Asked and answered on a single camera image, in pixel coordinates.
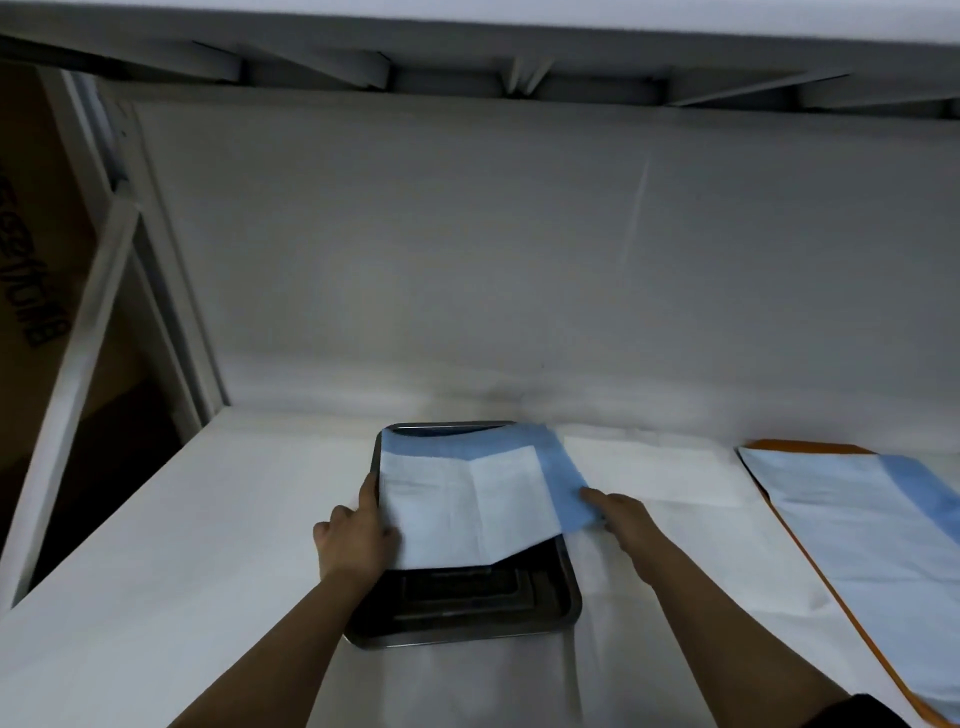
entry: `sleeve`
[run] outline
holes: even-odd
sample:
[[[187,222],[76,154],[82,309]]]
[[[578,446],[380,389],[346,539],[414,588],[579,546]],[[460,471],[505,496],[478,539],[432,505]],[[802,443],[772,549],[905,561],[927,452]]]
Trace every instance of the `sleeve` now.
[[[804,728],[840,728],[869,725],[871,728],[907,728],[906,722],[871,695],[854,695],[831,705]]]

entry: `hand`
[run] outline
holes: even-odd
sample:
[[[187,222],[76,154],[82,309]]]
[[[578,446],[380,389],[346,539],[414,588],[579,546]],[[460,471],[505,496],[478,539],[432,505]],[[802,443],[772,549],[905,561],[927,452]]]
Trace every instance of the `hand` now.
[[[607,495],[593,488],[581,488],[580,498],[604,515],[607,530],[634,562],[636,574],[650,583],[658,554],[670,541],[650,518],[646,506],[635,498],[619,493]]]
[[[362,598],[373,588],[396,556],[400,535],[384,528],[376,503],[376,474],[370,473],[360,486],[356,511],[338,505],[329,522],[313,527],[313,541],[320,555],[320,576],[343,575],[356,586]]]

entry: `metal tray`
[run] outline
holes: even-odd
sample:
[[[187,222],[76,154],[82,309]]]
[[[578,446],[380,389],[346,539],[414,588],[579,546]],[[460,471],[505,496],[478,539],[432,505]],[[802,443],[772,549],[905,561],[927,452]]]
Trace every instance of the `metal tray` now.
[[[389,429],[443,437],[513,422],[404,423]],[[371,470],[380,471],[380,435]],[[390,570],[350,617],[345,635],[364,649],[515,637],[565,629],[583,609],[563,536],[489,567]]]

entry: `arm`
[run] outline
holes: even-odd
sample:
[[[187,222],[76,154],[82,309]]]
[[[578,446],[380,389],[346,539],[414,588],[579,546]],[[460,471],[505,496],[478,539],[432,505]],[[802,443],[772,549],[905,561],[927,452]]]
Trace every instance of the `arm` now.
[[[657,528],[637,500],[581,497],[657,594],[719,728],[800,728],[848,694],[770,634]]]
[[[338,505],[313,527],[323,581],[178,717],[170,728],[301,728],[353,610],[396,554],[384,529],[376,476],[351,511]]]

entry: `forearm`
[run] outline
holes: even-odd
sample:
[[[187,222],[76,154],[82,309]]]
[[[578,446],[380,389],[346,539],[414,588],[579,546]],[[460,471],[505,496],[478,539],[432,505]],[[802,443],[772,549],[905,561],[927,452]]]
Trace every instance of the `forearm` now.
[[[650,582],[720,728],[797,728],[847,694],[659,534]]]
[[[330,574],[171,728],[302,728],[364,592],[348,575]]]

